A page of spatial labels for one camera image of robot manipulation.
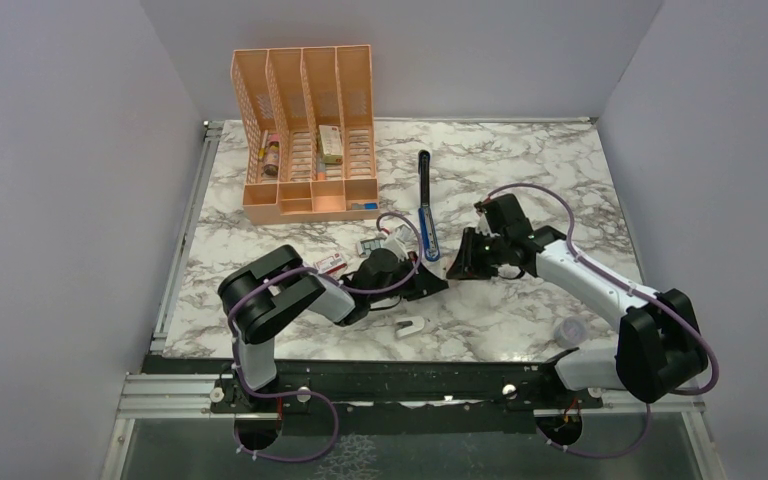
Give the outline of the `staple tray with staples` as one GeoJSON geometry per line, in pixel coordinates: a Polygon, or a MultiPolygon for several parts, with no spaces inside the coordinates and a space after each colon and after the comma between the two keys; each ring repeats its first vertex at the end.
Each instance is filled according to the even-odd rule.
{"type": "Polygon", "coordinates": [[[382,248],[384,243],[384,239],[380,237],[372,238],[372,239],[365,239],[358,241],[356,244],[356,250],[357,254],[361,258],[368,257],[373,251],[382,248]]]}

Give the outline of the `red staple box sleeve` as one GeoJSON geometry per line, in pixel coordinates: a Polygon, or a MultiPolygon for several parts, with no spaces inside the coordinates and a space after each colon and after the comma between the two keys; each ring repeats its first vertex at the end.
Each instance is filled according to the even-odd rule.
{"type": "Polygon", "coordinates": [[[339,252],[328,255],[313,264],[314,268],[323,275],[331,275],[347,267],[347,261],[339,252]]]}

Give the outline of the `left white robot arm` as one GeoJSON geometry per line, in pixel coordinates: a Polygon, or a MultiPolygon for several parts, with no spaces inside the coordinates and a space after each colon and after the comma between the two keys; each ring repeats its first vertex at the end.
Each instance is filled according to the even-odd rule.
{"type": "Polygon", "coordinates": [[[278,376],[275,338],[302,313],[350,326],[381,301],[415,301],[447,288],[419,254],[394,238],[338,278],[305,264],[290,245],[276,248],[230,274],[217,289],[234,343],[237,398],[254,411],[270,405],[278,376]]]}

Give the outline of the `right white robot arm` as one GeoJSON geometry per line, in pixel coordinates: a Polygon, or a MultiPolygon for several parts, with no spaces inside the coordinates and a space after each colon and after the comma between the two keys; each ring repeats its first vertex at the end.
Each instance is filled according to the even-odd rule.
{"type": "Polygon", "coordinates": [[[689,297],[639,286],[578,250],[551,226],[534,228],[512,194],[476,203],[479,224],[464,229],[446,276],[489,280],[515,267],[565,290],[617,332],[612,348],[571,348],[537,380],[539,398],[560,407],[589,388],[625,390],[653,403],[709,367],[689,297]]]}

